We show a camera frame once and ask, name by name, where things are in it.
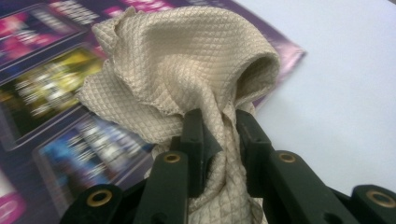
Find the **textured fabric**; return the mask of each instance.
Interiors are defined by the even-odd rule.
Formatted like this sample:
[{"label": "textured fabric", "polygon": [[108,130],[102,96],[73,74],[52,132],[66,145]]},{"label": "textured fabric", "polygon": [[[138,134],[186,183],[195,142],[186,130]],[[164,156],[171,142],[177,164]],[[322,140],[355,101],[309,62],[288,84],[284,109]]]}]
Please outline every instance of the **textured fabric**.
[{"label": "textured fabric", "polygon": [[201,108],[222,147],[205,192],[190,199],[190,223],[261,223],[262,209],[248,196],[239,156],[235,109],[276,82],[274,49],[248,21],[214,7],[158,13],[127,9],[93,26],[108,60],[87,77],[78,99],[103,119],[157,143],[157,155],[180,135],[186,112]]}]

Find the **picture on poster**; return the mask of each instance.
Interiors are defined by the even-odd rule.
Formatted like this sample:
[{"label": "picture on poster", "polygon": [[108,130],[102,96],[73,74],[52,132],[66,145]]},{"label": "picture on poster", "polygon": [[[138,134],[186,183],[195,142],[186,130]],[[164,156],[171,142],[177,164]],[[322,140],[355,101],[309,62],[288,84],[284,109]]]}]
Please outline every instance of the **picture on poster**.
[{"label": "picture on poster", "polygon": [[33,154],[54,204],[62,213],[85,189],[115,183],[152,149],[137,134],[88,116]]},{"label": "picture on poster", "polygon": [[43,4],[6,15],[0,19],[0,71],[81,33],[85,30]]},{"label": "picture on poster", "polygon": [[15,140],[76,105],[84,78],[101,70],[102,59],[78,47],[0,86],[2,119]]}]

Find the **white surface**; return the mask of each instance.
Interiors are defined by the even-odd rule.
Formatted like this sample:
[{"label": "white surface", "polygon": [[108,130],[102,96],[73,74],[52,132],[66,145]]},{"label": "white surface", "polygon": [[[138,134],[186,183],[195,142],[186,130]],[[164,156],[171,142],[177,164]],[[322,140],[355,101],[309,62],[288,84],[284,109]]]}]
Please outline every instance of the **white surface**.
[{"label": "white surface", "polygon": [[302,63],[258,112],[276,149],[350,194],[396,191],[396,6],[386,0],[236,0],[302,46]]}]

